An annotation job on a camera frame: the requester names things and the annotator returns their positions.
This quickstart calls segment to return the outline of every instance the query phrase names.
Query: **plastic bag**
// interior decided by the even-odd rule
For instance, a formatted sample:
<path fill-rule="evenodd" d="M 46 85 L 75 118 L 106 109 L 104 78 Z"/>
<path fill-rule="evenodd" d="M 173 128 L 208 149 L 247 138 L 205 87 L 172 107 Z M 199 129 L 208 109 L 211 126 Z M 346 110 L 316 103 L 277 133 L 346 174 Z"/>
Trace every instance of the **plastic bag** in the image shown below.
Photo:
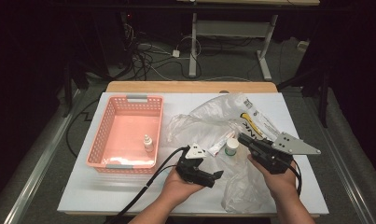
<path fill-rule="evenodd" d="M 211 99 L 188 115 L 174 116 L 165 129 L 166 144 L 168 147 L 181 147 L 197 143 L 208 149 L 230 132 L 262 139 L 262 135 L 252 127 L 251 120 L 242 116 L 252 113 L 253 109 L 257 114 L 257 109 L 242 93 Z M 215 157 L 206 157 L 201 164 L 200 169 L 208 173 L 224 171 L 216 185 L 225 188 L 221 204 L 227 212 L 251 213 L 271 197 L 260 171 L 248 163 L 248 153 L 243 145 L 238 147 L 234 156 L 226 155 L 221 148 Z"/>
<path fill-rule="evenodd" d="M 232 177 L 225 188 L 222 207 L 232 213 L 252 213 L 271 198 L 263 175 L 252 164 L 245 166 Z"/>

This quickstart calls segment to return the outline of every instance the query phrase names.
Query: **tabletop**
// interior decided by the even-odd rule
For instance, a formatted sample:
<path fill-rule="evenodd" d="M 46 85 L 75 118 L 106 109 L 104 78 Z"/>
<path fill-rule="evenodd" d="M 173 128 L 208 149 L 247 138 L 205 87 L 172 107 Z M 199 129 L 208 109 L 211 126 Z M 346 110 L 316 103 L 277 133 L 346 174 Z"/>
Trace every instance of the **tabletop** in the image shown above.
<path fill-rule="evenodd" d="M 318 6 L 319 0 L 196 0 L 197 3 L 250 4 L 250 5 L 291 5 Z"/>
<path fill-rule="evenodd" d="M 266 114 L 273 118 L 280 130 L 298 137 L 282 94 L 276 92 L 275 86 L 268 82 L 117 81 L 111 82 L 106 91 L 100 99 L 86 139 L 77 157 L 74 170 L 64 190 L 58 207 L 60 212 L 70 215 L 115 215 L 127 205 L 150 178 L 147 175 L 101 174 L 86 164 L 92 140 L 104 112 L 106 99 L 111 95 L 129 92 L 161 95 L 164 98 L 161 124 L 161 131 L 163 132 L 173 116 L 187 114 L 206 101 L 225 95 L 225 93 L 220 92 L 244 92 L 249 100 L 253 100 L 259 108 L 262 108 Z M 160 144 L 158 161 L 163 161 L 175 149 Z M 174 164 L 177 159 L 170 160 L 170 164 Z M 312 216 L 328 214 L 326 203 L 307 157 L 296 156 L 295 160 L 299 163 L 304 176 L 300 195 L 303 204 Z M 161 173 L 142 198 L 129 210 L 128 214 L 135 215 L 153 202 L 159 195 L 166 176 L 167 172 Z M 217 180 L 211 189 L 205 188 L 177 206 L 171 216 L 276 216 L 275 204 L 270 195 L 269 200 L 263 201 L 255 212 L 248 214 L 227 213 L 221 206 L 225 194 L 225 186 L 223 185 L 225 181 L 222 182 L 222 178 Z"/>

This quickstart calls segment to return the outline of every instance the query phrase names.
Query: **white desk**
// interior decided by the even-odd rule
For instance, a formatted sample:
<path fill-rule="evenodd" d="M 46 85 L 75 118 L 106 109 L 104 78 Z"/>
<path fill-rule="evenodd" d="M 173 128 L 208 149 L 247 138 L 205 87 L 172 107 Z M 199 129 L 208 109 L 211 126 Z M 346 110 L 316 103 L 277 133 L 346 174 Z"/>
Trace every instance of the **white desk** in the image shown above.
<path fill-rule="evenodd" d="M 149 179 L 143 175 L 140 181 L 129 179 L 128 175 L 109 175 L 97 173 L 86 165 L 86 159 L 91 147 L 91 141 L 98 128 L 101 114 L 104 111 L 105 101 L 113 92 L 103 94 L 93 117 L 92 124 L 77 157 L 74 170 L 60 201 L 58 211 L 66 214 L 80 215 L 115 215 L 138 193 Z M 188 114 L 192 109 L 209 99 L 217 97 L 220 93 L 153 93 L 164 97 L 164 112 L 162 129 L 164 130 L 169 120 L 177 114 Z M 290 118 L 284 98 L 281 93 L 247 93 L 248 98 L 265 112 L 281 130 L 298 136 Z M 162 162 L 176 148 L 163 147 L 160 144 L 158 162 Z M 174 164 L 178 155 L 170 161 Z M 295 157 L 299 163 L 303 176 L 301 200 L 313 216 L 328 214 L 327 206 L 323 199 L 312 167 L 306 156 Z M 131 208 L 130 214 L 142 211 L 159 195 L 162 183 L 167 176 L 162 173 L 146 191 L 142 198 Z M 203 189 L 192 195 L 187 201 L 175 208 L 174 216 L 254 216 L 270 217 L 276 215 L 272 199 L 252 214 L 238 215 L 226 213 L 220 202 L 224 188 L 215 184 L 212 189 Z"/>
<path fill-rule="evenodd" d="M 249 5 L 290 5 L 290 6 L 318 6 L 319 0 L 196 0 L 199 3 L 219 3 L 219 4 L 249 4 Z M 266 62 L 266 53 L 272 40 L 272 33 L 277 22 L 278 15 L 272 15 L 269 22 L 254 21 L 202 21 L 197 19 L 197 13 L 193 13 L 191 31 L 191 49 L 189 76 L 196 76 L 197 69 L 197 35 L 220 35 L 220 36 L 240 36 L 240 37 L 264 37 L 262 50 L 257 51 L 258 63 L 265 80 L 271 81 L 269 66 Z"/>

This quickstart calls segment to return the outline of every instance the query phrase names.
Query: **basket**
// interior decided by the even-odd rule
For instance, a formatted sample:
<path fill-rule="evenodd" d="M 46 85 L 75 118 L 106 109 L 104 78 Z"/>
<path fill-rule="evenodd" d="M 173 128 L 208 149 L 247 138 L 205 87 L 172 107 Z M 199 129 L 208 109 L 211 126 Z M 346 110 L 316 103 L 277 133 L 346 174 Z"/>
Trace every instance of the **basket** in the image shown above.
<path fill-rule="evenodd" d="M 94 136 L 87 164 L 101 173 L 153 174 L 163 109 L 161 96 L 110 96 Z M 146 151 L 145 135 L 153 142 Z"/>

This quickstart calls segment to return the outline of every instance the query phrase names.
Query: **white bottle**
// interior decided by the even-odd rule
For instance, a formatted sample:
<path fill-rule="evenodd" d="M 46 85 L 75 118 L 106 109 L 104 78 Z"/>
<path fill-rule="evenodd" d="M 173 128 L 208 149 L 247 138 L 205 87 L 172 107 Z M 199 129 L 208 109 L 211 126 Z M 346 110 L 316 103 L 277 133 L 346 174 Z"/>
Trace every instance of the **white bottle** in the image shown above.
<path fill-rule="evenodd" d="M 144 137 L 144 146 L 147 152 L 153 151 L 153 141 L 147 134 Z"/>
<path fill-rule="evenodd" d="M 229 138 L 226 142 L 225 153 L 228 156 L 234 156 L 237 153 L 237 148 L 240 145 L 237 139 Z"/>

